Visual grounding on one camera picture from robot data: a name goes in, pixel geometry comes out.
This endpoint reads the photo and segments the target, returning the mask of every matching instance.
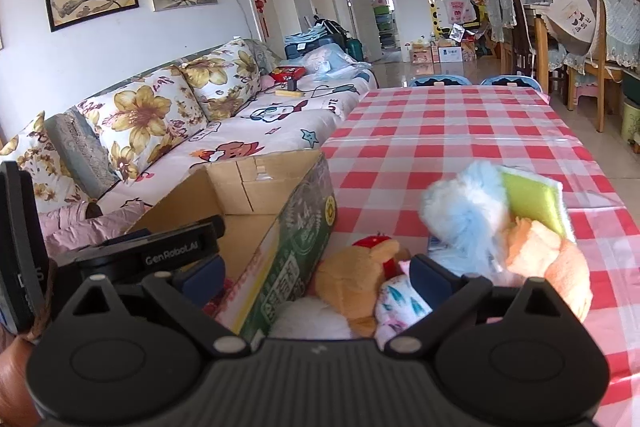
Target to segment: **blue fluffy plush toy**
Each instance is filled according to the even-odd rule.
[[[508,223],[509,207],[496,166],[476,161],[456,178],[430,185],[420,219],[441,242],[429,252],[434,261],[456,275],[500,279],[505,249],[497,232]]]

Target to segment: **green trash bin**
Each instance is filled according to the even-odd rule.
[[[620,136],[625,142],[633,139],[634,133],[640,130],[640,105],[625,98],[625,110],[622,117]]]

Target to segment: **plastic bag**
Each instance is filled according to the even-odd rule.
[[[338,44],[326,44],[299,58],[284,60],[280,66],[301,66],[308,73],[305,80],[329,80],[332,78],[353,78],[364,70],[369,70],[368,62],[357,62],[345,53]]]

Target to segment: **silver screw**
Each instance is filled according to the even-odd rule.
[[[226,355],[232,355],[233,353],[239,353],[246,347],[246,342],[240,337],[220,337],[213,343],[213,348],[219,353],[225,353]]]
[[[416,353],[422,347],[422,343],[415,337],[396,337],[389,341],[389,347],[396,353],[410,355]]]

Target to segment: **open door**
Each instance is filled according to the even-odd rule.
[[[351,2],[351,17],[353,20],[356,37],[366,47],[368,55],[366,59],[374,62],[382,58],[380,37],[376,16],[373,13],[371,0],[349,0]]]

